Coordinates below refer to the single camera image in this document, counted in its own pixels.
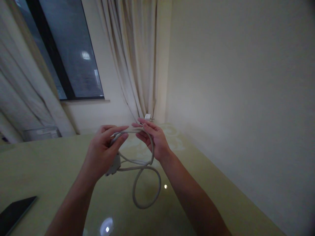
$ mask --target smartphone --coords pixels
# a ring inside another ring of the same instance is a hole
[[[11,203],[0,214],[0,236],[9,235],[16,224],[22,219],[28,209],[33,205],[37,196]]]

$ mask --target glossy table surface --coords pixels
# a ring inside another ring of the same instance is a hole
[[[219,209],[233,235],[284,235],[212,162],[171,124],[161,125],[171,149]],[[44,235],[78,174],[93,135],[78,135],[0,146],[0,211],[11,202],[31,196],[38,200],[11,235]],[[130,134],[121,152],[130,159],[149,160],[150,151]],[[117,172],[97,183],[84,235],[100,235],[102,222],[111,217],[111,235],[194,235],[159,162],[162,180],[157,201],[148,209],[136,208],[132,186],[138,171]],[[145,170],[136,197],[145,203],[154,197],[157,176]]]

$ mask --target curtain fold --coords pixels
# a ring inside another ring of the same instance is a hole
[[[120,85],[135,118],[157,100],[157,1],[97,0]]]
[[[51,126],[57,126],[63,137],[75,135],[56,88],[51,89],[52,83],[48,83],[52,81],[51,75],[15,2],[1,1],[0,8],[2,120],[10,123],[21,138],[26,130]],[[16,137],[16,133],[8,133],[10,130],[13,129],[1,132],[6,137]]]

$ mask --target window frame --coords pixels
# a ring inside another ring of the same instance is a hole
[[[29,7],[29,10],[32,14],[34,21],[35,21],[36,27],[39,31],[40,36],[42,37],[45,48],[48,52],[48,55],[52,61],[52,64],[55,68],[55,71],[56,71],[57,76],[59,78],[59,81],[61,83],[61,86],[62,86],[64,93],[67,97],[67,99],[60,99],[60,101],[91,100],[91,99],[93,99],[93,100],[105,100],[104,96],[77,97],[75,95],[74,90],[73,90],[72,85],[71,85],[71,82],[69,80],[69,77],[67,75],[66,69],[63,65],[61,56],[59,54],[57,45],[55,43],[55,40],[53,39],[52,32],[50,30],[50,27],[48,25],[48,22],[46,20],[44,11],[40,5],[39,0],[25,0],[25,1]]]

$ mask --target power cord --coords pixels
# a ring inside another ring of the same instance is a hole
[[[154,143],[153,143],[153,140],[152,140],[152,137],[151,135],[149,135],[143,128],[132,128],[130,130],[123,130],[121,132],[117,132],[117,133],[114,133],[114,137],[111,141],[111,145],[124,133],[140,133],[141,131],[145,132],[150,141],[151,141],[151,146],[152,146],[152,156],[151,156],[151,161],[148,161],[148,162],[145,162],[145,161],[140,161],[140,160],[129,160],[127,157],[125,157],[124,155],[122,155],[119,151],[118,151],[118,154],[116,156],[116,163],[113,164],[113,166],[111,167],[111,169],[106,173],[106,176],[109,175],[109,174],[114,174],[116,173],[116,171],[129,171],[129,170],[137,170],[139,169],[139,173],[137,174],[136,176],[136,179],[134,181],[134,185],[133,185],[133,188],[132,188],[132,200],[134,201],[134,204],[136,205],[136,207],[138,207],[139,209],[146,209],[146,208],[149,208],[150,206],[152,206],[155,201],[157,200],[158,198],[158,195],[161,191],[161,176],[159,174],[159,172],[151,167],[151,166],[148,166],[148,165],[152,165],[153,161],[154,161]],[[124,163],[124,162],[131,162],[133,164],[137,164],[137,165],[140,165],[140,166],[136,166],[136,167],[128,167],[128,168],[120,168],[120,164],[121,163]],[[146,204],[146,205],[140,205],[138,202],[137,202],[137,199],[136,199],[136,185],[137,185],[137,181],[139,179],[139,176],[141,175],[142,171],[144,169],[150,169],[150,170],[153,170],[156,174],[157,174],[157,177],[158,177],[158,192],[156,193],[154,199],[152,202]]]

